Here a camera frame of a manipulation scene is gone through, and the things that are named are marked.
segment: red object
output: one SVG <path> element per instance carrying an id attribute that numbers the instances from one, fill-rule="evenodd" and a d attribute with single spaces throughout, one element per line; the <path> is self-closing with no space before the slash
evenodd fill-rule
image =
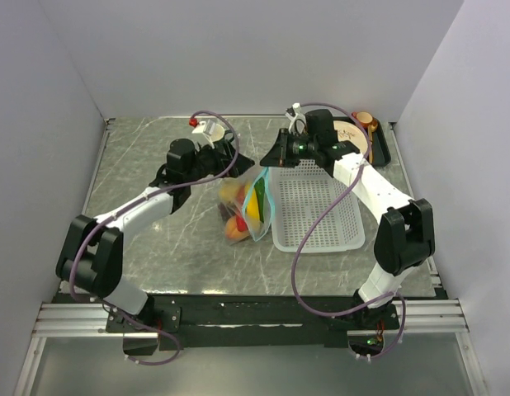
<path id="1" fill-rule="evenodd" d="M 238 214 L 235 215 L 235 220 L 237 221 L 237 230 L 241 233 L 248 230 L 248 225 L 244 221 L 242 217 L 240 217 Z"/>
<path id="2" fill-rule="evenodd" d="M 242 186 L 238 189 L 237 196 L 235 196 L 235 200 L 237 200 L 237 203 L 242 206 L 245 199 L 246 195 L 244 194 L 244 186 Z"/>

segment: marble tabletop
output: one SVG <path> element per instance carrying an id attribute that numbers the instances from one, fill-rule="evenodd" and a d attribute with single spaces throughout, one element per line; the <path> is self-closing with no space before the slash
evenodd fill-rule
<path id="1" fill-rule="evenodd" d="M 242 153 L 260 159 L 275 142 L 285 117 L 231 117 L 240 135 Z M 400 165 L 394 134 L 384 124 L 392 161 L 381 174 L 401 191 L 408 185 Z M 169 143 L 191 133 L 183 118 L 117 118 L 109 125 L 106 148 L 97 170 L 86 215 L 105 213 L 137 196 L 164 163 Z M 291 295 L 292 253 L 277 250 L 272 236 L 234 245 L 224 238 L 217 210 L 219 182 L 192 187 L 186 204 L 175 214 L 143 230 L 125 248 L 124 275 L 149 293 L 227 293 Z M 377 225 L 360 204 L 366 242 L 362 248 L 338 253 L 304 254 L 297 285 L 306 295 L 352 295 L 375 264 Z M 426 265 L 403 283 L 407 296 L 434 296 Z"/>

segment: white plastic basket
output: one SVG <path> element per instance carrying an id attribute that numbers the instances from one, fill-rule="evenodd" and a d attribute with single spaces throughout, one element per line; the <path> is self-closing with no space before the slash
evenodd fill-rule
<path id="1" fill-rule="evenodd" d="M 276 248 L 295 252 L 312 223 L 345 190 L 314 161 L 294 168 L 270 168 L 270 189 L 276 205 L 272 237 Z M 350 194 L 316 227 L 304 253 L 343 252 L 365 242 L 357 198 Z"/>

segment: orange cup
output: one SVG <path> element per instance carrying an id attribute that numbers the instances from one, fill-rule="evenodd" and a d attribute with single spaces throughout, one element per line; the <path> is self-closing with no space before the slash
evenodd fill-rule
<path id="1" fill-rule="evenodd" d="M 354 111 L 352 116 L 361 124 L 361 126 L 365 129 L 372 126 L 373 130 L 376 130 L 378 127 L 378 120 L 372 116 L 371 113 L 367 113 L 366 111 Z"/>

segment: black object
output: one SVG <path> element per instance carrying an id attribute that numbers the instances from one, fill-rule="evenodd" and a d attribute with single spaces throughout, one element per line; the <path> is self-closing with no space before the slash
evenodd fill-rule
<path id="1" fill-rule="evenodd" d="M 157 348 L 157 338 L 123 338 L 123 353 L 128 356 L 151 356 Z"/>
<path id="2" fill-rule="evenodd" d="M 419 266 L 435 252 L 432 207 L 424 199 L 403 208 L 389 208 L 381 216 L 374 254 L 381 268 L 397 276 Z"/>
<path id="3" fill-rule="evenodd" d="M 222 173 L 233 160 L 235 149 L 231 142 L 233 136 L 226 131 L 224 138 L 210 145 L 199 147 L 189 139 L 178 139 L 171 143 L 167 159 L 150 186 L 165 187 L 176 184 L 195 182 L 208 175 Z M 255 162 L 238 154 L 234 166 L 227 177 L 238 177 L 245 173 Z M 191 195 L 191 188 L 177 188 L 168 192 L 173 197 L 172 212 L 177 210 Z M 96 227 L 97 221 L 84 215 L 76 217 L 68 229 L 60 253 L 55 273 L 63 281 L 69 281 L 73 260 L 84 239 Z M 123 233 L 119 229 L 103 227 L 89 243 L 90 249 L 83 254 L 78 264 L 75 284 L 104 299 L 114 291 L 121 279 L 123 268 Z M 149 297 L 138 319 L 150 323 L 154 316 L 154 301 Z"/>
<path id="4" fill-rule="evenodd" d="M 296 167 L 303 159 L 313 159 L 332 176 L 334 162 L 345 154 L 359 153 L 351 142 L 339 142 L 330 111 L 314 110 L 305 114 L 306 132 L 292 134 L 279 129 L 276 142 L 260 164 L 263 167 Z"/>
<path id="5" fill-rule="evenodd" d="M 349 117 L 333 117 L 334 121 L 346 121 L 351 124 L 356 124 Z M 378 123 L 378 128 L 372 135 L 372 153 L 374 154 L 372 158 L 372 166 L 373 167 L 384 167 L 388 165 L 391 161 L 389 146 L 387 146 L 387 141 L 385 140 L 384 130 L 381 128 L 381 123 Z"/>
<path id="6" fill-rule="evenodd" d="M 55 268 L 55 273 L 60 279 L 69 280 L 73 259 L 83 240 L 96 225 L 95 219 L 82 214 L 72 221 Z M 117 287 L 121 279 L 123 233 L 119 229 L 104 228 L 95 235 L 90 245 L 97 245 L 97 251 L 95 254 L 92 252 L 83 254 L 78 264 L 75 284 L 103 299 Z"/>
<path id="7" fill-rule="evenodd" d="M 174 186 L 176 184 L 196 182 L 208 175 L 222 173 L 233 160 L 235 149 L 231 142 L 233 135 L 226 130 L 224 137 L 210 145 L 199 147 L 189 139 L 176 139 L 171 142 L 166 162 L 156 172 L 156 177 L 149 183 L 151 187 Z M 238 153 L 234 166 L 225 177 L 238 177 L 251 168 L 255 162 Z M 191 188 L 183 187 L 170 191 L 173 197 L 172 212 L 177 211 L 191 196 Z"/>
<path id="8" fill-rule="evenodd" d="M 376 330 L 381 319 L 385 329 L 399 328 L 396 309 L 391 303 L 377 311 L 371 309 L 369 315 L 359 312 L 341 318 L 320 318 L 303 309 L 294 296 L 155 295 L 154 300 L 162 328 L 174 333 L 184 347 L 324 345 L 346 348 L 349 330 Z M 328 296 L 304 297 L 304 300 L 315 309 L 333 312 L 349 309 L 359 302 L 352 297 Z M 106 331 L 137 332 L 118 316 L 107 321 Z M 144 339 L 144 348 L 150 342 Z M 139 344 L 133 347 L 136 355 L 143 353 Z M 160 337 L 160 350 L 173 347 L 170 340 Z"/>
<path id="9" fill-rule="evenodd" d="M 351 336 L 348 338 L 348 347 L 361 356 L 376 356 L 383 351 L 384 340 L 381 338 L 380 341 L 376 336 Z"/>

